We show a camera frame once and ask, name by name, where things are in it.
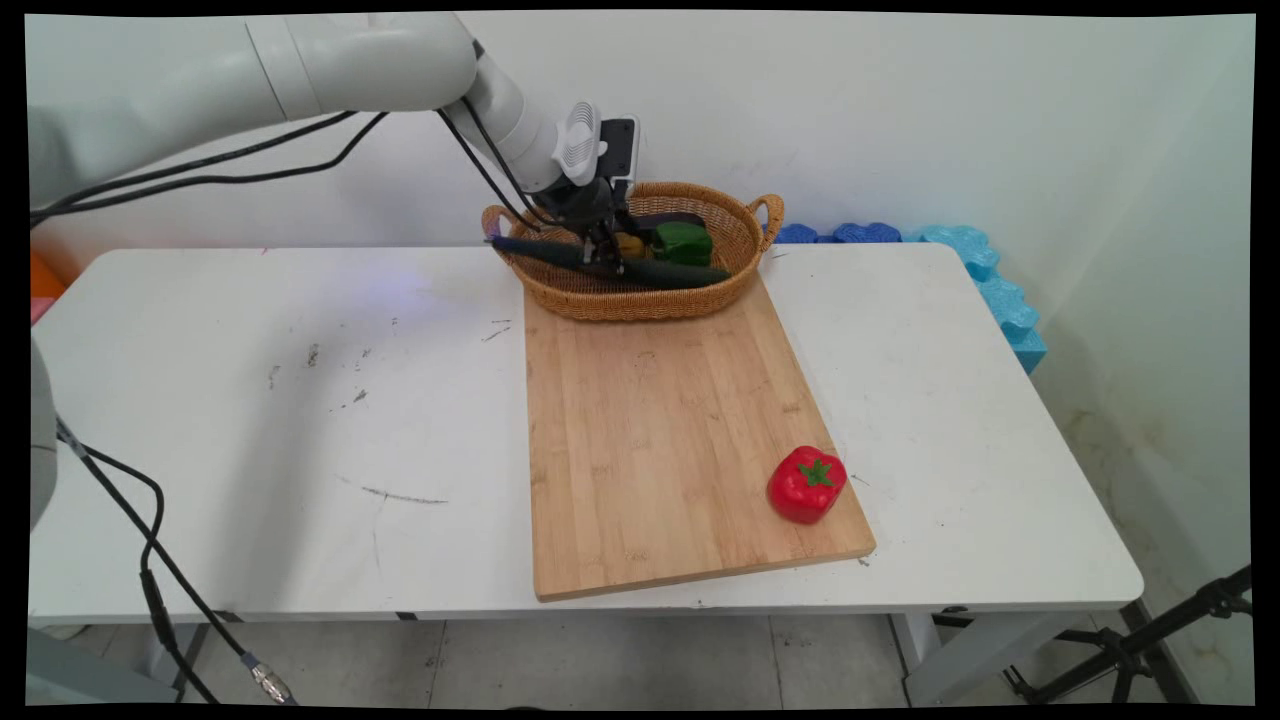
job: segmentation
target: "metal connector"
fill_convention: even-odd
[[[297,705],[297,701],[293,700],[293,693],[289,692],[289,685],[284,684],[284,680],[275,674],[275,670],[271,670],[270,665],[253,657],[252,652],[242,655],[241,662],[248,667],[257,687],[262,688],[262,692],[269,694],[276,705]]]
[[[255,665],[250,673],[253,674],[253,682],[262,688],[262,692],[271,696],[271,700],[276,705],[284,705],[291,697],[289,685],[284,684],[284,680],[271,670],[271,666],[266,662],[259,662]]]

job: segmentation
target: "black stand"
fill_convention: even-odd
[[[1102,651],[1041,688],[1033,688],[1027,683],[1016,667],[1005,670],[1005,679],[1012,685],[1014,692],[1029,705],[1044,705],[1115,669],[1116,684],[1111,693],[1111,702],[1128,702],[1134,675],[1151,676],[1151,670],[1142,662],[1142,655],[1146,651],[1206,615],[1230,618],[1234,612],[1244,612],[1252,618],[1253,603],[1240,597],[1252,587],[1253,565],[1249,564],[1226,578],[1206,584],[1192,597],[1169,609],[1158,618],[1153,618],[1128,635],[1121,635],[1110,628],[1097,633],[1064,630],[1055,639],[1094,644]],[[963,628],[972,623],[968,618],[947,615],[934,615],[933,621],[952,628]]]

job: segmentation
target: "red bell pepper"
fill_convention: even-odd
[[[769,503],[787,520],[812,525],[831,510],[847,482],[838,457],[800,446],[769,478]]]

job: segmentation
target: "basket handle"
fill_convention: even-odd
[[[759,250],[763,255],[773,245],[773,238],[778,237],[778,231],[782,229],[782,199],[777,195],[762,195],[748,204],[746,211],[754,218],[760,205],[768,209],[769,215],[768,225],[764,228],[764,242],[760,243]]]
[[[502,205],[490,205],[484,209],[480,215],[480,227],[484,228],[485,238],[490,238],[495,234],[502,234],[502,227],[498,220],[507,218],[511,223],[512,237],[520,237],[525,232],[525,225],[520,224],[520,218],[511,214],[511,210],[503,208]]]

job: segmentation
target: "wicker basket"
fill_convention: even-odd
[[[768,228],[760,231],[755,211],[768,209]],[[630,200],[632,215],[657,213],[694,213],[707,222],[712,236],[712,265],[728,270],[731,277],[708,287],[692,290],[646,290],[635,284],[611,282],[564,268],[498,251],[525,283],[534,300],[552,313],[577,320],[662,320],[705,315],[724,307],[746,290],[760,263],[760,256],[782,227],[782,199],[764,195],[742,205],[723,192],[684,182],[640,183]],[[502,234],[498,220],[511,223],[511,237],[554,240],[577,245],[580,241],[562,228],[545,228],[540,233],[516,222],[511,211],[489,206],[481,217],[485,236]],[[531,224],[532,215],[525,214]]]

